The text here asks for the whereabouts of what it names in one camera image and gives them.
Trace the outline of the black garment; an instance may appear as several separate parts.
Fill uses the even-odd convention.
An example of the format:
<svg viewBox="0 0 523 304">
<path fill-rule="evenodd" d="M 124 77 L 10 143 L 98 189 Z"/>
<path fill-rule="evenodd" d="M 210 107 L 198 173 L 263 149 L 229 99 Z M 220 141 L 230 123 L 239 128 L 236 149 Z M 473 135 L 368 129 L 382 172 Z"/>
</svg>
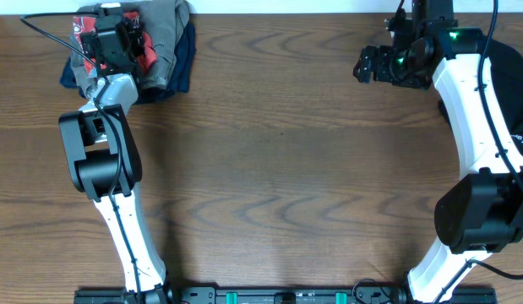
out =
<svg viewBox="0 0 523 304">
<path fill-rule="evenodd" d="M 500 110 L 509 134 L 523 156 L 523 56 L 513 47 L 491 40 L 486 57 L 491 62 Z"/>
</svg>

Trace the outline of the orange soccer t-shirt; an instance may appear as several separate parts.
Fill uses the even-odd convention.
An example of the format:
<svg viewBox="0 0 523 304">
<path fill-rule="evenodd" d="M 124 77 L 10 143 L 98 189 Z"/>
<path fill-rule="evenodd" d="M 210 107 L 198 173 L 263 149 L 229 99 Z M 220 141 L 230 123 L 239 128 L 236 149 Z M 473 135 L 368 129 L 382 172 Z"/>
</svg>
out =
<svg viewBox="0 0 523 304">
<path fill-rule="evenodd" d="M 138 12 L 126 12 L 123 13 L 123 15 L 126 17 L 126 20 L 132 20 L 135 27 L 139 27 L 143 34 L 144 38 L 144 55 L 141 55 L 138 57 L 139 63 L 141 65 L 141 71 L 142 73 L 146 73 L 148 69 L 153 65 L 153 63 L 156 62 L 157 55 L 155 54 L 155 51 L 152 47 L 152 40 L 149 36 L 149 34 L 143 30 L 143 26 L 140 22 L 140 15 Z M 74 16 L 73 17 L 73 36 L 74 41 L 77 42 L 78 46 L 80 47 L 80 50 L 83 52 L 83 48 L 81 46 L 81 40 L 80 35 L 83 33 L 87 33 L 89 31 L 94 30 L 94 24 L 95 24 L 95 17 L 92 16 Z M 82 61 L 83 68 L 86 73 L 93 73 L 95 71 L 95 67 L 93 64 L 95 63 L 94 59 L 90 59 L 87 57 Z"/>
</svg>

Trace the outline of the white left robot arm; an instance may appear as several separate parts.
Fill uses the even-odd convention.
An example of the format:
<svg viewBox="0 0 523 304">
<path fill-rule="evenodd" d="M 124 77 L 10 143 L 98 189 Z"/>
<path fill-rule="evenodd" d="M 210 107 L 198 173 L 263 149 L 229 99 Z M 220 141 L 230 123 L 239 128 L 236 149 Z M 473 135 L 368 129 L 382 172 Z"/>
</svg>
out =
<svg viewBox="0 0 523 304">
<path fill-rule="evenodd" d="M 84 54 L 95 59 L 97 88 L 78 111 L 63 114 L 59 128 L 72 182 L 104 218 L 123 264 L 121 290 L 77 290 L 77 303 L 169 303 L 166 267 L 140 206 L 142 165 L 126 115 L 137 99 L 139 33 L 122 15 L 98 17 L 81 34 Z"/>
</svg>

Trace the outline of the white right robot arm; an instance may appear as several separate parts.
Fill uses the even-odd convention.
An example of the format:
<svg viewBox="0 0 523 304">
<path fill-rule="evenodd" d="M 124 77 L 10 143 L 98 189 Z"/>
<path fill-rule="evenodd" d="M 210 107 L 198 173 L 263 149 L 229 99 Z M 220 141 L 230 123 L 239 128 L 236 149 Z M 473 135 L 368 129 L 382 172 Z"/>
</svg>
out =
<svg viewBox="0 0 523 304">
<path fill-rule="evenodd" d="M 434 210 L 436 239 L 390 303 L 494 303 L 493 289 L 460 282 L 523 237 L 523 154 L 500 107 L 502 79 L 523 75 L 523 58 L 478 28 L 449 27 L 367 46 L 354 67 L 362 83 L 433 86 L 442 98 L 459 155 L 460 180 Z"/>
</svg>

